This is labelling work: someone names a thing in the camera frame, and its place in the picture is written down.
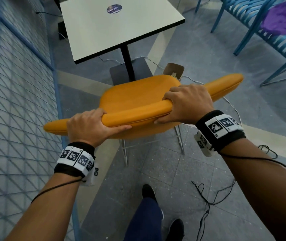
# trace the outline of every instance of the person's left arm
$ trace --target person's left arm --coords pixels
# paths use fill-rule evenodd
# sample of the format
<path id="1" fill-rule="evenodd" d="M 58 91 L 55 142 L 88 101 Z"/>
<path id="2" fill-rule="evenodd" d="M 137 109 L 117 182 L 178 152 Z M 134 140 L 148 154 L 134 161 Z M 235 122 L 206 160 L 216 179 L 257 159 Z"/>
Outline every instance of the person's left arm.
<path id="1" fill-rule="evenodd" d="M 67 123 L 69 141 L 85 143 L 87 148 L 101 145 L 110 136 L 130 129 L 130 125 L 108 128 L 102 124 L 103 109 L 76 114 Z M 73 175 L 77 169 L 71 167 Z M 54 173 L 41 192 L 81 179 L 66 173 Z M 5 241 L 62 241 L 65 238 L 73 204 L 80 182 L 52 189 L 35 199 Z"/>

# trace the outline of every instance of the mesh panel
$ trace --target mesh panel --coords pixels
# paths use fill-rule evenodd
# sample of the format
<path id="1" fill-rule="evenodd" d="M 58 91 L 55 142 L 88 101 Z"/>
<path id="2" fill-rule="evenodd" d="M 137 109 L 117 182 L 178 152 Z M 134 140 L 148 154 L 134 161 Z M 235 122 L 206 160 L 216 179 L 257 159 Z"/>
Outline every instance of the mesh panel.
<path id="1" fill-rule="evenodd" d="M 35 27 L 19 26 L 19 17 L 17 13 L 12 24 L 28 38 Z M 30 40 L 35 47 L 47 35 L 41 18 L 37 22 L 43 33 L 33 37 L 39 43 Z M 43 125 L 57 119 L 52 71 L 0 23 L 0 240 L 53 174 L 61 137 L 46 133 Z M 72 220 L 65 240 L 74 240 Z"/>
<path id="2" fill-rule="evenodd" d="M 34 0 L 4 0 L 3 16 L 50 61 L 45 18 L 43 14 L 36 14 L 38 8 Z"/>

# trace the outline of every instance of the black table pole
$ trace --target black table pole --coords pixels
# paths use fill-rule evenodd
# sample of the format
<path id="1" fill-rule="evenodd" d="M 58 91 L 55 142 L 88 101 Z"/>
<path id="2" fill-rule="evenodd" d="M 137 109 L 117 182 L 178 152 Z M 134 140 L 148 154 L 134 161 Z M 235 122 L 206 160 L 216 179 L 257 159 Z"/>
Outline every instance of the black table pole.
<path id="1" fill-rule="evenodd" d="M 134 74 L 134 70 L 132 66 L 131 57 L 129 55 L 129 48 L 127 47 L 127 45 L 121 46 L 121 52 L 122 52 L 125 66 L 126 66 L 127 73 L 129 74 L 129 80 L 135 81 L 135 74 Z"/>

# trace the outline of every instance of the shoe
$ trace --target shoe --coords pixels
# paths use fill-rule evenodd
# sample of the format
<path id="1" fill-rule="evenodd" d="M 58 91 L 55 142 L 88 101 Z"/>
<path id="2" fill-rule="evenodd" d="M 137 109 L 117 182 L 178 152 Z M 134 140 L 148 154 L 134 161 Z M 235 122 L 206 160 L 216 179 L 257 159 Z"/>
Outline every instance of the shoe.
<path id="1" fill-rule="evenodd" d="M 184 224 L 181 219 L 176 219 L 172 222 L 165 241 L 182 241 L 183 237 Z"/>
<path id="2" fill-rule="evenodd" d="M 143 198 L 152 198 L 157 203 L 157 199 L 155 198 L 154 189 L 150 185 L 148 185 L 147 183 L 144 184 L 142 187 L 142 197 Z M 162 212 L 162 220 L 163 220 L 164 219 L 164 213 L 163 213 L 162 209 L 161 209 L 161 212 Z"/>

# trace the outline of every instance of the brown box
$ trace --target brown box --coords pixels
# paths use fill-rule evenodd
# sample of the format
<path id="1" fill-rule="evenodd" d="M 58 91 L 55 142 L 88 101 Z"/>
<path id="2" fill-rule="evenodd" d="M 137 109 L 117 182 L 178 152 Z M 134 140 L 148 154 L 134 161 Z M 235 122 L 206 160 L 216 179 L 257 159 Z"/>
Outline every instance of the brown box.
<path id="1" fill-rule="evenodd" d="M 162 74 L 170 75 L 176 77 L 181 81 L 182 74 L 184 72 L 184 67 L 175 63 L 168 63 Z"/>

